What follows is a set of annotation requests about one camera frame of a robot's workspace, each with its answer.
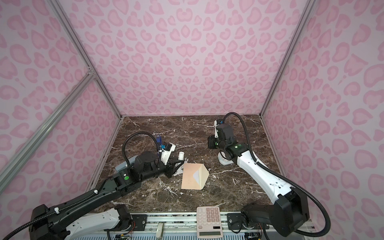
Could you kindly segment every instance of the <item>metal rail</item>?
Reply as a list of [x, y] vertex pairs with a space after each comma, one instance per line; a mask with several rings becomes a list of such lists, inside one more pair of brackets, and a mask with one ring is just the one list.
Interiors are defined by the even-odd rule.
[[88, 66], [88, 69], [90, 71], [93, 71], [96, 74], [96, 82], [99, 85], [101, 92], [104, 94], [105, 98], [107, 99], [107, 102], [113, 109], [118, 119], [121, 119], [121, 113], [119, 108], [117, 107], [115, 101], [113, 101], [111, 95], [109, 94], [108, 90], [104, 86], [104, 83], [102, 82], [100, 75], [96, 71], [96, 68], [93, 65], [89, 55], [87, 54], [83, 44], [81, 43], [80, 38], [77, 36], [75, 30], [73, 29], [73, 26], [69, 18], [67, 17], [67, 14], [65, 13], [62, 5], [60, 4], [59, 0], [46, 0], [46, 1], [51, 6], [57, 19], [63, 26], [65, 32], [68, 34], [68, 37], [71, 39], [71, 42], [73, 43], [74, 47], [77, 49], [77, 51], [79, 52], [79, 55], [81, 56], [85, 64]]
[[13, 178], [27, 163], [32, 154], [43, 143], [48, 134], [60, 122], [68, 109], [75, 103], [77, 98], [83, 93], [92, 79], [95, 79], [93, 73], [88, 73], [79, 84], [65, 97], [54, 112], [45, 120], [45, 122], [36, 130], [35, 134], [25, 143], [24, 147], [10, 159], [8, 165], [0, 173], [0, 194], [5, 190]]
[[264, 103], [264, 105], [260, 111], [260, 117], [261, 118], [264, 116], [265, 111], [267, 110], [268, 105], [271, 102], [272, 97], [276, 91], [276, 88], [277, 88], [281, 78], [284, 75], [285, 69], [287, 68], [289, 61], [290, 61], [292, 55], [294, 54], [295, 48], [296, 48], [297, 44], [299, 43], [300, 38], [303, 35], [304, 30], [305, 30], [309, 20], [311, 19], [311, 16], [312, 16], [314, 10], [316, 9], [317, 2], [318, 2], [318, 0], [308, 0], [305, 7], [304, 7], [304, 11], [300, 17], [299, 23], [297, 24], [297, 27], [293, 33], [293, 36], [292, 36], [292, 39], [288, 45], [287, 51], [285, 52], [283, 60], [279, 66], [279, 69], [277, 71], [275, 79], [272, 83], [272, 86], [269, 89], [265, 103]]

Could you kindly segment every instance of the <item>pink leopard print wall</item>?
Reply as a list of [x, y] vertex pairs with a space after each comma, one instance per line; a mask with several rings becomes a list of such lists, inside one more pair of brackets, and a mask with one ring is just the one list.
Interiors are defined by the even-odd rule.
[[[85, 192], [117, 123], [93, 82], [0, 195], [0, 238], [28, 222], [32, 210]], [[27, 230], [16, 239], [29, 239]]]
[[306, 0], [62, 0], [123, 114], [259, 113]]
[[0, 3], [0, 171], [86, 73], [44, 0]]
[[265, 117], [326, 240], [384, 238], [383, 41], [384, 1], [321, 0]]

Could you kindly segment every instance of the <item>brown marble surface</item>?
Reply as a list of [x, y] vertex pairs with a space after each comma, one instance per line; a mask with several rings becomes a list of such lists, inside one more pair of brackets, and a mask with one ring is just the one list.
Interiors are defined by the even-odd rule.
[[[124, 162], [121, 145], [134, 132], [144, 130], [153, 134], [160, 133], [163, 141], [176, 145], [173, 156], [179, 151], [185, 152], [189, 163], [203, 163], [209, 171], [209, 177], [202, 190], [181, 189], [182, 174], [168, 179], [162, 175], [143, 182], [138, 190], [97, 208], [103, 212], [116, 204], [127, 204], [131, 212], [183, 212], [196, 211], [198, 206], [218, 205], [221, 211], [240, 210], [249, 202], [270, 204], [263, 189], [241, 168], [234, 164], [222, 166], [218, 159], [218, 150], [208, 149], [207, 137], [214, 134], [214, 120], [223, 116], [166, 116], [166, 117], [125, 117], [117, 134], [100, 179], [115, 173], [115, 166]], [[259, 116], [245, 115], [252, 148], [256, 155], [271, 169], [279, 172], [271, 147], [268, 143]], [[229, 116], [227, 123], [233, 127], [238, 141], [245, 142], [240, 121]], [[128, 158], [143, 151], [154, 151], [153, 141], [148, 136], [136, 136], [127, 144]]]

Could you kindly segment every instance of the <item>black cable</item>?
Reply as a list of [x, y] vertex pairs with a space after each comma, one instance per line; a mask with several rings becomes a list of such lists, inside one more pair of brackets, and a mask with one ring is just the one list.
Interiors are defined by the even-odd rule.
[[159, 145], [159, 143], [156, 141], [156, 138], [150, 134], [149, 132], [146, 132], [146, 131], [139, 131], [139, 132], [135, 132], [134, 134], [130, 135], [127, 139], [125, 139], [124, 143], [122, 144], [121, 146], [121, 152], [122, 152], [122, 156], [124, 158], [124, 160], [127, 162], [127, 165], [128, 165], [128, 168], [131, 168], [133, 166], [133, 163], [130, 164], [129, 163], [129, 160], [127, 158], [127, 155], [125, 154], [125, 147], [128, 143], [128, 141], [133, 138], [134, 136], [136, 135], [140, 135], [140, 134], [145, 134], [145, 135], [148, 135], [152, 138], [152, 140], [155, 142], [155, 145], [156, 145], [156, 151], [159, 153], [159, 159], [157, 161], [157, 166], [159, 166], [160, 164], [160, 161], [161, 161], [161, 147]]
[[[103, 187], [103, 185], [105, 184], [105, 182], [106, 182], [109, 178], [110, 178], [110, 177], [108, 177], [108, 178], [106, 178], [105, 180], [103, 180], [103, 182], [101, 182], [95, 189], [96, 189], [98, 192], [100, 192], [101, 188]], [[85, 202], [85, 201], [89, 200], [90, 198], [92, 198], [92, 197], [95, 196], [95, 195], [96, 195], [96, 193], [92, 192], [92, 194], [89, 195], [88, 197], [85, 197], [85, 198], [83, 198], [83, 199], [81, 199], [81, 200], [79, 200], [79, 201], [77, 201], [77, 202], [74, 202], [74, 203], [72, 203], [72, 204], [70, 204], [70, 205], [68, 205], [68, 206], [65, 206], [65, 207], [59, 209], [59, 212], [65, 210], [65, 209], [68, 209], [68, 208], [72, 208], [72, 207], [74, 207], [74, 206], [76, 206], [76, 205], [78, 205], [78, 204], [80, 204], [80, 203], [82, 203], [82, 202]], [[12, 232], [10, 232], [7, 236], [5, 236], [5, 237], [3, 238], [3, 240], [9, 240], [9, 239], [10, 239], [11, 237], [13, 237], [16, 233], [22, 231], [23, 229], [25, 229], [25, 228], [27, 228], [27, 227], [29, 227], [29, 226], [31, 226], [31, 225], [33, 225], [33, 224], [35, 224], [35, 223], [41, 221], [41, 220], [44, 220], [44, 219], [46, 219], [46, 218], [48, 218], [48, 217], [50, 217], [50, 216], [52, 216], [52, 215], [55, 215], [55, 214], [56, 214], [56, 212], [51, 212], [50, 214], [46, 214], [46, 215], [44, 215], [44, 216], [35, 218], [35, 219], [33, 219], [32, 221], [27, 222], [26, 224], [24, 224], [24, 225], [22, 225], [22, 226], [16, 228], [16, 229], [13, 230]]]
[[108, 238], [108, 240], [112, 240], [111, 236], [109, 235], [109, 229], [107, 229], [107, 238]]
[[268, 237], [268, 235], [266, 234], [265, 224], [264, 224], [264, 227], [263, 227], [263, 233], [264, 233], [265, 239], [266, 239], [266, 240], [269, 240], [269, 237]]
[[[232, 226], [233, 226], [235, 223], [240, 223], [240, 229], [239, 229], [237, 232], [235, 232], [235, 231], [232, 229]], [[241, 231], [241, 229], [243, 228], [243, 222], [242, 222], [242, 221], [234, 222], [234, 223], [232, 223], [231, 225], [228, 225], [228, 228], [229, 228], [229, 230], [231, 230], [233, 233], [238, 234], [238, 233]]]
[[224, 158], [225, 160], [229, 160], [228, 158], [225, 158], [225, 157], [223, 156], [223, 154], [221, 153], [221, 151], [220, 151], [220, 155], [221, 155], [221, 157]]
[[331, 229], [331, 219], [329, 218], [327, 210], [323, 207], [323, 205], [319, 202], [319, 200], [317, 200], [310, 192], [308, 192], [307, 190], [302, 188], [300, 185], [298, 185], [295, 182], [289, 180], [288, 178], [282, 176], [281, 174], [278, 174], [278, 173], [272, 171], [271, 169], [267, 168], [266, 166], [264, 166], [263, 164], [258, 162], [256, 157], [255, 157], [255, 155], [253, 154], [253, 151], [252, 151], [252, 146], [250, 144], [249, 134], [248, 134], [248, 130], [247, 130], [247, 126], [245, 125], [245, 122], [243, 121], [243, 119], [241, 118], [241, 116], [239, 114], [234, 113], [234, 112], [230, 112], [230, 113], [227, 113], [224, 116], [223, 123], [225, 122], [225, 119], [229, 115], [235, 115], [240, 120], [240, 122], [241, 122], [241, 124], [243, 126], [243, 129], [244, 129], [245, 138], [247, 139], [247, 144], [248, 144], [249, 152], [251, 153], [251, 157], [255, 161], [255, 164], [257, 164], [259, 167], [261, 167], [262, 169], [266, 170], [270, 174], [273, 174], [276, 177], [278, 177], [280, 179], [283, 179], [285, 182], [291, 184], [295, 188], [298, 188], [299, 190], [304, 192], [304, 194], [307, 195], [319, 207], [321, 213], [323, 214], [324, 219], [325, 219], [325, 226], [324, 226], [324, 228], [320, 232], [314, 232], [314, 233], [312, 233], [312, 232], [304, 232], [304, 231], [301, 231], [301, 230], [298, 230], [298, 229], [295, 232], [298, 233], [298, 234], [307, 236], [307, 237], [321, 237], [321, 236], [326, 235], [329, 232], [329, 230]]

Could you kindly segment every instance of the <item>pink calculator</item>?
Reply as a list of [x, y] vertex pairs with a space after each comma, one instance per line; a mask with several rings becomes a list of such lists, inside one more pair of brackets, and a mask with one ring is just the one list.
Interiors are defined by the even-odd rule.
[[197, 238], [221, 238], [220, 209], [216, 206], [198, 207], [197, 212]]

